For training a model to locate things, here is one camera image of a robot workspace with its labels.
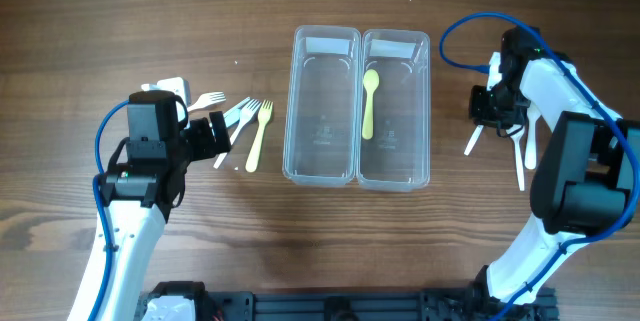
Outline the translucent plastic fork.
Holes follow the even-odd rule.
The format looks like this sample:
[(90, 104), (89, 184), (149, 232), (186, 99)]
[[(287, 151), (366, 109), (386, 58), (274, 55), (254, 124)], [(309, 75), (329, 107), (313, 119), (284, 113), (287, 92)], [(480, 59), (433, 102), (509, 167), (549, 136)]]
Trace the translucent plastic fork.
[(224, 113), (224, 120), (227, 129), (239, 122), (240, 111), (250, 100), (250, 97), (246, 97)]

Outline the beige plastic fork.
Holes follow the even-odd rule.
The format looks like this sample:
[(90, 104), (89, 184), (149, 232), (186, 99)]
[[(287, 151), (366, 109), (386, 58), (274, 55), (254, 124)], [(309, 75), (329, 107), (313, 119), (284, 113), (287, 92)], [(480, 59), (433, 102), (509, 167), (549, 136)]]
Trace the beige plastic fork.
[(216, 104), (222, 103), (226, 100), (223, 92), (208, 92), (201, 94), (198, 99), (190, 106), (187, 107), (189, 113), (198, 110), (203, 110)]

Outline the white plastic spoon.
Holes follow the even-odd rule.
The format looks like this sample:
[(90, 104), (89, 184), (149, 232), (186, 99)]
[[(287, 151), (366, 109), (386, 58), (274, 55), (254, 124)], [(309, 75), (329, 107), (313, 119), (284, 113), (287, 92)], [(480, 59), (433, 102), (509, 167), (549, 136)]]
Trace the white plastic spoon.
[(537, 166), (536, 122), (540, 117), (539, 109), (531, 103), (527, 110), (527, 141), (524, 157), (524, 166), (529, 170), (534, 170)]
[(466, 147), (464, 149), (464, 155), (465, 156), (469, 156), (471, 154), (474, 146), (476, 145), (477, 141), (479, 140), (479, 138), (480, 138), (480, 136), (482, 134), (483, 129), (484, 129), (483, 125), (478, 125), (474, 129), (474, 131), (473, 131), (472, 135), (470, 136), (470, 138), (469, 138), (469, 140), (467, 142), (467, 145), (466, 145)]
[(521, 152), (520, 141), (522, 136), (524, 135), (524, 126), (523, 125), (514, 125), (508, 129), (508, 135), (513, 142), (513, 150), (514, 150), (514, 160), (515, 160), (515, 170), (518, 188), (521, 192), (525, 191), (525, 178), (524, 178), (524, 165), (523, 158)]

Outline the white plastic fork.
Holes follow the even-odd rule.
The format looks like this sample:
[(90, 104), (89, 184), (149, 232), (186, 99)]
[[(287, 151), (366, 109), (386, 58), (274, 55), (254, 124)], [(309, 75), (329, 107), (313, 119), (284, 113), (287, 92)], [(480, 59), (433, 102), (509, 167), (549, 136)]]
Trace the white plastic fork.
[(230, 143), (234, 145), (237, 138), (241, 134), (241, 131), (253, 121), (256, 116), (258, 110), (261, 107), (261, 102), (258, 99), (249, 99), (245, 102), (240, 108), (237, 109), (238, 112), (238, 124), (235, 128), (234, 132), (230, 136)]

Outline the yellow plastic fork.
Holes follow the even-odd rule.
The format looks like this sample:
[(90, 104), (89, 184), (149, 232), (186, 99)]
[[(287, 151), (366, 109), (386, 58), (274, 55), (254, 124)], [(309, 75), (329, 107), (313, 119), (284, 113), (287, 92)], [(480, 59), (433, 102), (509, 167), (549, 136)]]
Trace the yellow plastic fork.
[(258, 112), (258, 129), (245, 164), (245, 170), (249, 173), (255, 172), (258, 167), (264, 131), (271, 119), (272, 111), (273, 102), (265, 100)]

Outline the yellow plastic spoon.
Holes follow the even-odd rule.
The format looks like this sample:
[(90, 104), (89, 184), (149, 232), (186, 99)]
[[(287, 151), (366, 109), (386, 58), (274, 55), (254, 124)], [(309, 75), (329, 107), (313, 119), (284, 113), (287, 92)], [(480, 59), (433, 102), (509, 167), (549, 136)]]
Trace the yellow plastic spoon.
[(363, 87), (366, 94), (362, 125), (362, 138), (370, 140), (374, 133), (374, 94), (380, 84), (380, 77), (375, 69), (364, 73)]

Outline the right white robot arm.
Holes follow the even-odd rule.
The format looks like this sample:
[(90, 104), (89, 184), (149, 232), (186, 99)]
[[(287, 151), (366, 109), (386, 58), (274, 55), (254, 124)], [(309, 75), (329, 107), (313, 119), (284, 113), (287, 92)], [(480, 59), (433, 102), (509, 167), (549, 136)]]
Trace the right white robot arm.
[(552, 132), (530, 187), (531, 215), (507, 251), (481, 274), (487, 295), (524, 305), (575, 251), (623, 218), (632, 201), (639, 124), (602, 104), (564, 54), (546, 51), (537, 28), (514, 27), (475, 86), (469, 117), (512, 140), (543, 119)]

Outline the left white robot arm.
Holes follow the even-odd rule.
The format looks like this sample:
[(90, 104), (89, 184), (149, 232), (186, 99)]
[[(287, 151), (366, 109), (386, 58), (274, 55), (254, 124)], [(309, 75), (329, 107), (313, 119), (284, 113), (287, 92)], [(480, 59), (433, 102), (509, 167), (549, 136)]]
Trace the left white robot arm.
[(231, 149), (222, 112), (180, 117), (187, 106), (173, 92), (139, 91), (115, 108), (127, 113), (128, 135), (92, 180), (96, 232), (72, 320), (133, 319), (156, 244), (184, 198), (188, 166)]

